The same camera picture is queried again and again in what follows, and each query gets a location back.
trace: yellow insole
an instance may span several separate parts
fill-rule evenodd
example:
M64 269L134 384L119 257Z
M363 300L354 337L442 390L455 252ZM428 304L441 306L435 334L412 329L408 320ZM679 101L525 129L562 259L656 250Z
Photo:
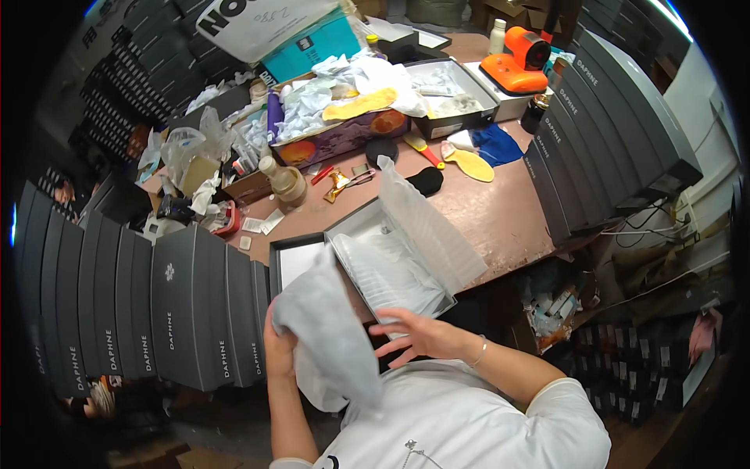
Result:
M467 152L466 150L456 150L443 159L455 162L461 171L477 181L492 182L495 179L495 172L492 171L492 166L476 153Z
M332 104L323 110L323 120L346 120L369 113L370 111L382 109L390 106L393 101L396 101L397 96L398 93L395 89L383 88L369 95L361 96L343 106L334 106Z

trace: person's arm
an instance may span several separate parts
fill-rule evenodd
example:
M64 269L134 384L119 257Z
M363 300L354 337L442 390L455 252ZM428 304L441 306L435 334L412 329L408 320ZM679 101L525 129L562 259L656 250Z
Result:
M271 452L274 459L299 458L314 464L320 454L310 431L294 373L291 332L278 335L271 325L273 303L263 327L265 375L268 378L268 406L271 408Z
M530 403L549 383L565 377L564 373L543 359L491 341L486 341L487 348L482 351L482 337L441 320L417 316L401 308L385 308L376 311L376 314L378 317L396 319L397 322L372 326L371 334L408 334L375 351L375 355L380 357L408 347L400 357L388 364L391 368L398 368L419 355L460 359L469 365L478 360L474 369L484 379L524 404Z

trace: white t-shirt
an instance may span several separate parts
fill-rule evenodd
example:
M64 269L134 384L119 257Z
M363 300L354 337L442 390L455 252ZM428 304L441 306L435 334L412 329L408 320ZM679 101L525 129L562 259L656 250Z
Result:
M315 465L273 461L270 469L602 469L611 442L583 387L548 384L526 413L457 360L414 362L383 375L382 410L351 404L341 433Z

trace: blue cloth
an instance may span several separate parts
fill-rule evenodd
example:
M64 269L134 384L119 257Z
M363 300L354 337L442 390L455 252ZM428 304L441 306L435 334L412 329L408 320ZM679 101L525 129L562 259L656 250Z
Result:
M513 137L497 127L497 124L473 131L471 141L474 146L479 147L479 156L492 167L516 161L524 156Z

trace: red pen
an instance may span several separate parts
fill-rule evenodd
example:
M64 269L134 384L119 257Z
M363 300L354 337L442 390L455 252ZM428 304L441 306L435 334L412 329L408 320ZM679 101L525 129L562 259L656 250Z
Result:
M325 168L323 168L320 173L318 173L318 175L313 178L313 185L320 182L320 180L326 177L331 171L333 171L333 166L326 166Z

